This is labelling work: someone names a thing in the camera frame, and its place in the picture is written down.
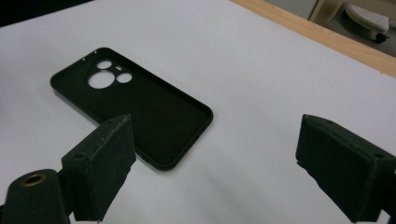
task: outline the wooden strip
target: wooden strip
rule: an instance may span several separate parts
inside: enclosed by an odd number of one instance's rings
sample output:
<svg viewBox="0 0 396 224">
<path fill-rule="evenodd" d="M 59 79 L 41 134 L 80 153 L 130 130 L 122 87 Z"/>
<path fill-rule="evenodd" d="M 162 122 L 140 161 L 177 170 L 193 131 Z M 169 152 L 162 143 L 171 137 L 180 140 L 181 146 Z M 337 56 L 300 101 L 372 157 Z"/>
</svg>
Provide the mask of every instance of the wooden strip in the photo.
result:
<svg viewBox="0 0 396 224">
<path fill-rule="evenodd" d="M 264 18 L 285 26 L 331 49 L 335 49 L 358 62 L 396 77 L 396 58 L 372 49 L 355 40 L 339 35 L 329 29 L 298 17 L 284 9 L 275 7 L 263 0 L 232 0 L 241 7 L 253 11 Z"/>
</svg>

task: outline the white tabletop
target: white tabletop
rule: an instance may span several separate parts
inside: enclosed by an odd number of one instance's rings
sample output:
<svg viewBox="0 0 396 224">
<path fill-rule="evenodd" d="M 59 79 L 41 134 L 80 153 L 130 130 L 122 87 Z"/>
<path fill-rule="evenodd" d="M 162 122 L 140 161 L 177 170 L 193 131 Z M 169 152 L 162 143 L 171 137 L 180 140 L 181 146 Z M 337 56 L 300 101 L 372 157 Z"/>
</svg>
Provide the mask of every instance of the white tabletop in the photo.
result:
<svg viewBox="0 0 396 224">
<path fill-rule="evenodd" d="M 296 164 L 304 113 L 396 155 L 394 78 L 229 1 L 94 1 L 0 28 L 0 202 L 97 126 L 50 78 L 101 47 L 215 115 L 174 170 L 137 161 L 104 223 L 350 223 Z"/>
</svg>

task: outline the large circular cutout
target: large circular cutout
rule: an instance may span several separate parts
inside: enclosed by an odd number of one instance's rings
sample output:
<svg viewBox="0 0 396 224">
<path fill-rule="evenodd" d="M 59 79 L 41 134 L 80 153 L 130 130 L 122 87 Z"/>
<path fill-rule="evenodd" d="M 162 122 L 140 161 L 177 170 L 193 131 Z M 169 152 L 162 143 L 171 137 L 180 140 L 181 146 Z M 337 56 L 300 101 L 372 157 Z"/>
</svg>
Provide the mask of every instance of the large circular cutout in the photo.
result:
<svg viewBox="0 0 396 224">
<path fill-rule="evenodd" d="M 93 74 L 93 76 L 88 79 L 88 84 L 95 89 L 103 89 L 111 85 L 114 82 L 114 75 L 107 71 L 100 71 Z"/>
<path fill-rule="evenodd" d="M 122 73 L 117 76 L 117 81 L 120 83 L 127 83 L 132 80 L 132 75 L 130 73 Z"/>
<path fill-rule="evenodd" d="M 99 62 L 96 66 L 97 66 L 99 69 L 107 69 L 107 68 L 109 68 L 109 67 L 111 66 L 111 64 L 112 64 L 111 61 L 105 60 L 105 61 Z"/>
</svg>

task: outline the black phone case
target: black phone case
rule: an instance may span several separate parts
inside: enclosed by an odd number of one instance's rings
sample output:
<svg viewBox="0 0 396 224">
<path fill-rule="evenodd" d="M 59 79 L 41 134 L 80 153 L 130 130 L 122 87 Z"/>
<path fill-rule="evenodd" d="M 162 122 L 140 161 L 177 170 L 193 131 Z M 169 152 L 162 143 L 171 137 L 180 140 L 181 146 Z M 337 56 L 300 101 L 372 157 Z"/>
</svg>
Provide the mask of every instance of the black phone case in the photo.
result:
<svg viewBox="0 0 396 224">
<path fill-rule="evenodd" d="M 100 69 L 102 61 L 112 64 Z M 104 71 L 114 75 L 111 85 L 91 87 L 90 77 Z M 132 79 L 118 82 L 124 73 Z M 208 106 L 112 49 L 97 49 L 55 74 L 50 84 L 99 123 L 130 114 L 135 151 L 159 170 L 175 167 L 213 119 Z"/>
</svg>

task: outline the caster wheel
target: caster wheel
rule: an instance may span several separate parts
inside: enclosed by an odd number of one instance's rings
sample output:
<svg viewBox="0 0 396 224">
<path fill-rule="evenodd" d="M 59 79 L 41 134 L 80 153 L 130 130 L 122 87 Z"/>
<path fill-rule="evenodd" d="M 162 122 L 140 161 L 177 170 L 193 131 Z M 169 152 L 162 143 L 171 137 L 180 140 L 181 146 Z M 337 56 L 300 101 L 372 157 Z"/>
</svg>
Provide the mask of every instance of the caster wheel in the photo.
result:
<svg viewBox="0 0 396 224">
<path fill-rule="evenodd" d="M 377 44 L 384 43 L 388 38 L 389 38 L 389 36 L 387 36 L 387 35 L 378 34 L 375 36 L 375 43 L 377 43 Z"/>
</svg>

